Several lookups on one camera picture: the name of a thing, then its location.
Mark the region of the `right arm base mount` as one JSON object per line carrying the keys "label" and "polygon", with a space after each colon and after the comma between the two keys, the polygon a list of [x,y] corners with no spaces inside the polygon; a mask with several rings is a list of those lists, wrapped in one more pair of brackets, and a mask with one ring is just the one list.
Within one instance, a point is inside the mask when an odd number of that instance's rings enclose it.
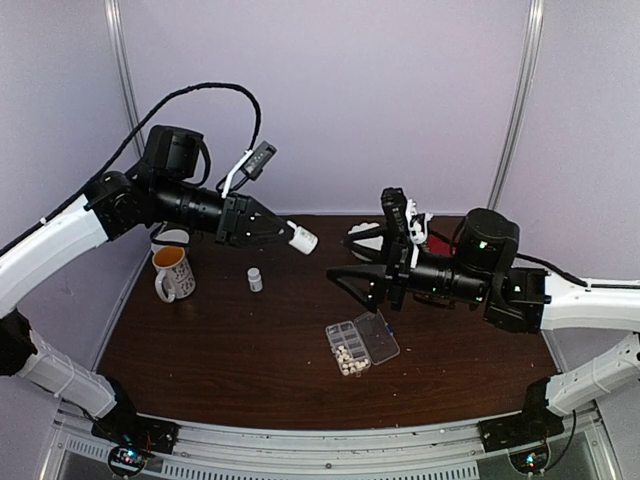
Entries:
{"label": "right arm base mount", "polygon": [[564,432],[564,417],[549,409],[549,382],[550,377],[545,377],[527,387],[520,412],[478,423],[484,451],[513,450],[511,465],[530,476],[548,471],[552,465],[548,440]]}

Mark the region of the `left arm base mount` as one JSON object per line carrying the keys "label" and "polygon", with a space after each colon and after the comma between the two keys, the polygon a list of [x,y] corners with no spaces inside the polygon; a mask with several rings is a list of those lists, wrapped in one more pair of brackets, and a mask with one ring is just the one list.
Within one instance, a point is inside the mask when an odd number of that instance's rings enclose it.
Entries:
{"label": "left arm base mount", "polygon": [[140,415],[124,387],[114,379],[107,381],[114,390],[115,406],[103,417],[85,413],[85,418],[92,423],[94,436],[114,444],[107,456],[108,468],[117,477],[130,479],[140,474],[157,453],[173,452],[179,426]]}

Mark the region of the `clear plastic pill organizer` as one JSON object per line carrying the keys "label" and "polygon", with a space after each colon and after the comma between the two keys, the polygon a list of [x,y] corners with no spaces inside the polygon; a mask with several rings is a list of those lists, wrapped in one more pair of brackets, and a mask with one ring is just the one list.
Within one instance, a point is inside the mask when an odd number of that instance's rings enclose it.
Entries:
{"label": "clear plastic pill organizer", "polygon": [[325,336],[341,374],[342,364],[335,358],[339,346],[344,346],[350,352],[354,358],[352,363],[369,364],[369,369],[394,359],[401,352],[391,327],[380,311],[365,312],[353,320],[329,325],[325,328]]}

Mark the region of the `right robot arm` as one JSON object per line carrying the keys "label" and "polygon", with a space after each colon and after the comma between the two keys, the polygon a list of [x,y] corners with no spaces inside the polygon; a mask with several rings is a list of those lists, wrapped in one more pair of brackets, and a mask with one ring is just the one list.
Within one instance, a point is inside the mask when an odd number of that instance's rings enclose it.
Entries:
{"label": "right robot arm", "polygon": [[447,255],[424,251],[410,224],[389,215],[383,226],[349,234],[345,242],[367,257],[360,265],[331,267],[327,278],[367,310],[384,301],[401,308],[411,293],[446,308],[485,308],[483,318],[510,333],[572,328],[620,330],[625,337],[604,353],[531,385],[530,405],[513,419],[519,440],[535,440],[551,424],[639,377],[639,284],[583,280],[542,260],[514,266],[519,228],[495,211],[477,208],[459,224]]}

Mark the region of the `shorter small white bottle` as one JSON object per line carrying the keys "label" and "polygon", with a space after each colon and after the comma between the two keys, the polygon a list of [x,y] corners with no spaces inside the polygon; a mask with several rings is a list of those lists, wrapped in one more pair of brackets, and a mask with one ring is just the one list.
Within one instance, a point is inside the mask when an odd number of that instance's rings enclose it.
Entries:
{"label": "shorter small white bottle", "polygon": [[304,255],[310,255],[318,245],[318,237],[291,220],[287,221],[287,225],[292,230],[292,237],[288,241],[288,244],[298,252]]}

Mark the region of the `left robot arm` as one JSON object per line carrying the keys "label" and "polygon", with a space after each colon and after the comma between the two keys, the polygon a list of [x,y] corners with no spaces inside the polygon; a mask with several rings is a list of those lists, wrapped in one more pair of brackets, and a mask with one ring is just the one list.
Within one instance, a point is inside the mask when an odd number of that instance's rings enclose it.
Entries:
{"label": "left robot arm", "polygon": [[283,242],[308,255],[317,237],[252,196],[233,178],[256,179],[275,155],[268,142],[250,147],[218,190],[191,182],[198,160],[211,160],[202,134],[154,126],[139,162],[127,172],[107,171],[71,203],[1,255],[1,374],[25,379],[73,403],[123,444],[137,442],[144,424],[117,381],[92,372],[52,347],[20,312],[33,290],[88,253],[139,227],[168,222],[210,233],[216,243],[252,248]]}

